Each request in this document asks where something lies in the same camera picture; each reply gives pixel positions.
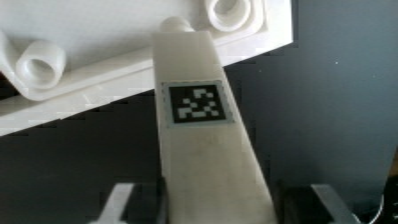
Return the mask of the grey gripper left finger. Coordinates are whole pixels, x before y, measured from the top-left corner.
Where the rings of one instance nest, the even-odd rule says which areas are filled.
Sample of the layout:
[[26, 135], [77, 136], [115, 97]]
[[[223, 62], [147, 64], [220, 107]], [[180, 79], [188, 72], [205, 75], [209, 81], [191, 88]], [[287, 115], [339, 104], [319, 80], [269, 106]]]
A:
[[86, 224], [166, 224], [164, 183], [117, 183], [97, 218]]

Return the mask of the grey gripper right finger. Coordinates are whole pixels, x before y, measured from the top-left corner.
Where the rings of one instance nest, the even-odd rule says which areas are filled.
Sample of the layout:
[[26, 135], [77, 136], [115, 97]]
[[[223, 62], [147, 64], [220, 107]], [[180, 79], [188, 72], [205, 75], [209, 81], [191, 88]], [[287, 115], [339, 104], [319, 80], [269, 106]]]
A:
[[328, 184], [278, 186], [275, 209], [278, 224], [360, 224]]

